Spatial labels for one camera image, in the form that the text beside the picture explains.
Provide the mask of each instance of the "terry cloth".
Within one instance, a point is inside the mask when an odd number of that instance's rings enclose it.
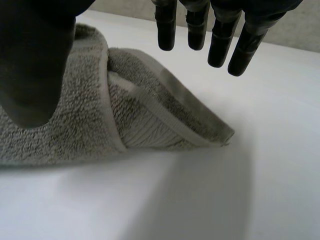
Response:
[[[224,146],[233,134],[154,58],[108,49],[97,29],[77,24],[49,123],[22,129],[0,107],[0,165],[103,161],[132,148]]]

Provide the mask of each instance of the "folded towel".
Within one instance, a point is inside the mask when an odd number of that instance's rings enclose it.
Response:
[[[233,134],[154,58],[108,49],[98,30],[77,24],[49,123],[21,129],[0,107],[0,165],[94,162],[132,148],[224,146]]]

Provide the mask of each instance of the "black robot finger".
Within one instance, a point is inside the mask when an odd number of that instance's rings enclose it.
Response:
[[[215,22],[212,29],[208,64],[214,68],[220,68],[225,63],[242,11],[241,9],[226,10],[214,5],[212,7]]]
[[[164,51],[175,46],[177,0],[152,0],[158,29],[158,45]]]

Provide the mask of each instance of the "robot finger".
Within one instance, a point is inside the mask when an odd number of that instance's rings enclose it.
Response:
[[[201,50],[205,43],[209,0],[180,0],[187,9],[188,45],[193,50]]]
[[[158,45],[171,51],[175,45],[177,0],[151,0],[155,5]]]

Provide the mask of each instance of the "white surface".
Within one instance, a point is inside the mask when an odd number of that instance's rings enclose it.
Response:
[[[320,54],[262,44],[236,78],[207,65],[210,34],[192,51],[178,27],[164,52],[153,22],[93,11],[78,21],[110,47],[154,56],[236,135],[225,148],[3,169],[0,239],[320,239]]]

